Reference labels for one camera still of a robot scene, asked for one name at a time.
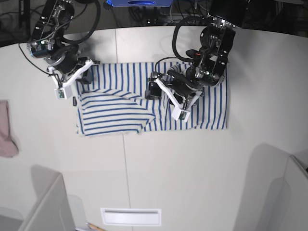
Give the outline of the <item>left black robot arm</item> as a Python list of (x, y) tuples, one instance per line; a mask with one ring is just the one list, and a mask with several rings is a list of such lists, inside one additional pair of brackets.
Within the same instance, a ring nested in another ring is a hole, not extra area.
[[(180, 20), (174, 29), (172, 50), (174, 57), (191, 63), (185, 71), (175, 68), (162, 73), (154, 67), (145, 98), (154, 100), (170, 92), (173, 105), (187, 109), (201, 96), (204, 87), (214, 87), (223, 81), (228, 55), (235, 38), (235, 28), (241, 28), (249, 2), (247, 0), (214, 0), (207, 16), (189, 16)], [(186, 23), (196, 21), (205, 24), (200, 34), (201, 48), (179, 54), (176, 42), (179, 30)]]

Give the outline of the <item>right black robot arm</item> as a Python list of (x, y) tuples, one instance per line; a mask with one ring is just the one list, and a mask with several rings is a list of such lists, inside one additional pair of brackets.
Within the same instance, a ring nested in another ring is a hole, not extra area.
[[(71, 22), (80, 17), (89, 3), (94, 3), (96, 16), (89, 32), (78, 40), (64, 37)], [(34, 58), (41, 58), (49, 65), (46, 74), (53, 77), (58, 88), (68, 86), (75, 81), (91, 83), (86, 79), (88, 69), (99, 65), (100, 61), (89, 57), (80, 57), (79, 45), (85, 42), (97, 28), (101, 16), (101, 5), (97, 0), (87, 0), (81, 13), (75, 15), (73, 2), (70, 0), (48, 0), (40, 19), (35, 24), (27, 48)]]

